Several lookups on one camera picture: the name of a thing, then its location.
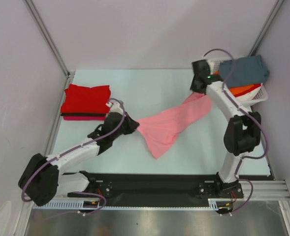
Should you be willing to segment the pink t shirt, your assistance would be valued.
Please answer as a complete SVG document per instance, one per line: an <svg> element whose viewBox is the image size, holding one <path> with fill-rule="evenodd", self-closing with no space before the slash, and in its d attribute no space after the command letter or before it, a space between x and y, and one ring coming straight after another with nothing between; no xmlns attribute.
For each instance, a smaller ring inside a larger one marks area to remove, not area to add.
<svg viewBox="0 0 290 236"><path fill-rule="evenodd" d="M179 133L207 115L211 107L212 101L207 95L192 92L182 104L138 119L137 130L151 155L158 159L173 146Z"/></svg>

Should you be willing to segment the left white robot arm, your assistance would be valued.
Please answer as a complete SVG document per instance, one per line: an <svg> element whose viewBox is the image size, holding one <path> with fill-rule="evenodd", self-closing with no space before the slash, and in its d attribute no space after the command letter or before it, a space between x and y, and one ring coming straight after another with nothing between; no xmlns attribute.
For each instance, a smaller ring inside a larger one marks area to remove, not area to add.
<svg viewBox="0 0 290 236"><path fill-rule="evenodd" d="M114 141L132 134L139 127L127 113L110 112L104 123L98 125L81 143L59 154L43 156L37 153L31 157L23 171L18 186L22 190L24 202L34 202L37 206L49 203L55 196L82 193L91 196L96 184L85 171L66 174L72 166L96 157L112 147Z"/></svg>

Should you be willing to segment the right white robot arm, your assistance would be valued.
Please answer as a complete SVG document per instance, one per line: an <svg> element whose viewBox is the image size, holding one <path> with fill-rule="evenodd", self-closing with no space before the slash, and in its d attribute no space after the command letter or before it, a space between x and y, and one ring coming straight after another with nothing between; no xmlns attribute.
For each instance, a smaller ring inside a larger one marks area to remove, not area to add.
<svg viewBox="0 0 290 236"><path fill-rule="evenodd" d="M237 101L221 76L211 73L207 60L194 61L192 69L190 90L208 96L227 120L224 134L226 157L221 169L216 173L212 190L212 193L219 197L226 197L237 188L237 177L244 157L260 143L261 116Z"/></svg>

